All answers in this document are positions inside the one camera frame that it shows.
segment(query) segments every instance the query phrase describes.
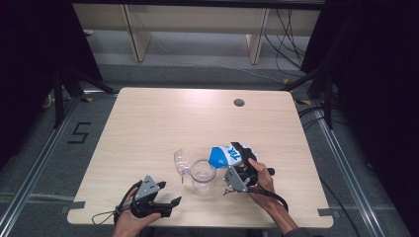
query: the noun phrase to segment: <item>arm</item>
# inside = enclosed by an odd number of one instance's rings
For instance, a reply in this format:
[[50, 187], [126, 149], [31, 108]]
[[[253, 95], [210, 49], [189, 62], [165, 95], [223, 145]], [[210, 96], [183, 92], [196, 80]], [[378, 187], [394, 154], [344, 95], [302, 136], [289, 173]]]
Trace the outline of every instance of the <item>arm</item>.
[[[137, 189], [133, 189], [126, 198], [130, 201]], [[127, 207], [122, 211], [120, 218], [115, 226], [113, 237], [134, 237], [148, 224], [160, 218], [160, 213], [152, 213], [144, 218], [136, 218]]]
[[[266, 166], [253, 159], [249, 159], [249, 163], [256, 169], [256, 171], [258, 171], [258, 185], [262, 186], [265, 190], [274, 193], [274, 180], [269, 174]], [[264, 210], [266, 210], [266, 212], [268, 212], [284, 235], [298, 229], [298, 226], [295, 224], [293, 219], [276, 199], [253, 193], [249, 193], [249, 196]]]

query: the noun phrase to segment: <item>wooden table top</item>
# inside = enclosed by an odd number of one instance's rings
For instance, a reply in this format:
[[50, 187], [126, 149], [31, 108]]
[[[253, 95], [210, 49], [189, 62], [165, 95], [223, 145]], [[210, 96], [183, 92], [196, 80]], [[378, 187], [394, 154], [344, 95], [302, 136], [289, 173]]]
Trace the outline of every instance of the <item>wooden table top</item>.
[[[235, 106], [236, 99], [244, 106]], [[194, 190], [189, 178], [182, 184], [173, 160], [177, 150], [206, 154], [231, 141], [250, 145], [258, 161], [276, 170], [276, 193], [298, 226], [332, 226], [332, 216], [317, 211], [329, 205], [291, 94], [209, 89], [122, 89], [74, 200], [85, 206], [71, 209], [67, 219], [92, 224], [93, 215], [113, 210], [132, 184], [150, 175], [167, 182], [156, 202], [182, 196], [171, 217], [153, 226], [275, 227], [247, 194], [223, 195], [225, 169], [217, 170], [208, 194]], [[112, 218], [105, 223], [113, 224]]]

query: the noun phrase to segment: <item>blue and white package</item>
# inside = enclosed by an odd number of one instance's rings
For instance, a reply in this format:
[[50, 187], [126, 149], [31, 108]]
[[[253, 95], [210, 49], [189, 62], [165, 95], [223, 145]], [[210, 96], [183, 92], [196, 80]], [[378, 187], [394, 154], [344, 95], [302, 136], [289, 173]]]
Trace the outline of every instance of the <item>blue and white package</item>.
[[241, 165], [242, 158], [240, 152], [232, 145], [216, 146], [210, 152], [209, 163], [216, 169], [227, 168], [230, 165]]

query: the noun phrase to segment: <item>floor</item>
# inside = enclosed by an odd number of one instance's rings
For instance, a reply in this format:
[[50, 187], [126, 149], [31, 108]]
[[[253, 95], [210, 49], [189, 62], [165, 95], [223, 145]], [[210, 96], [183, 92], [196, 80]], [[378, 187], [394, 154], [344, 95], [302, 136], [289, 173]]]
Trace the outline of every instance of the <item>floor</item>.
[[[276, 36], [269, 39], [279, 44]], [[294, 40], [304, 50], [309, 38]], [[251, 65], [246, 39], [241, 35], [155, 33], [140, 63], [133, 61], [124, 32], [95, 31], [88, 42], [104, 81], [115, 88], [149, 85], [278, 90], [287, 79], [292, 81], [303, 75], [283, 57], [277, 60], [281, 71], [276, 63], [277, 54], [265, 39], [259, 63]], [[295, 53], [286, 49], [284, 53], [298, 64]], [[141, 74], [148, 77], [138, 79]], [[308, 82], [293, 91], [300, 112], [321, 102], [303, 103], [308, 99], [309, 85]], [[67, 100], [70, 116], [60, 131], [51, 126], [53, 106], [46, 108], [21, 152], [1, 171], [0, 213], [9, 210], [18, 213], [2, 236], [111, 236], [113, 226], [71, 225], [65, 218], [116, 99], [95, 93], [97, 89], [88, 84], [83, 87], [93, 102]], [[334, 104], [333, 130], [327, 129], [321, 117], [321, 110], [309, 111], [301, 116], [301, 124], [324, 181], [335, 224], [330, 229], [310, 229], [310, 232], [322, 236], [410, 236], [374, 170], [368, 166], [368, 158], [340, 113], [338, 102]], [[68, 141], [79, 138], [73, 131], [80, 121], [92, 122], [84, 128], [88, 129], [88, 139], [82, 145], [69, 144]], [[46, 144], [51, 145], [50, 149], [44, 149]], [[269, 236], [279, 235], [277, 230], [265, 231]]]

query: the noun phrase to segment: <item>person's left hand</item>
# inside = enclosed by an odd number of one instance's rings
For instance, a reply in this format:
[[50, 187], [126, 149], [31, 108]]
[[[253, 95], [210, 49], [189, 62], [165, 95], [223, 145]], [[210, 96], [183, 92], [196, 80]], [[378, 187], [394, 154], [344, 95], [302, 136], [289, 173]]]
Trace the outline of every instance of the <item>person's left hand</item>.
[[[126, 201], [130, 201], [135, 195], [137, 188], [133, 189], [126, 197]], [[124, 210], [118, 218], [114, 230], [114, 237], [134, 237], [148, 224], [156, 221], [161, 217], [160, 213], [152, 213], [143, 218], [135, 217], [128, 209]]]

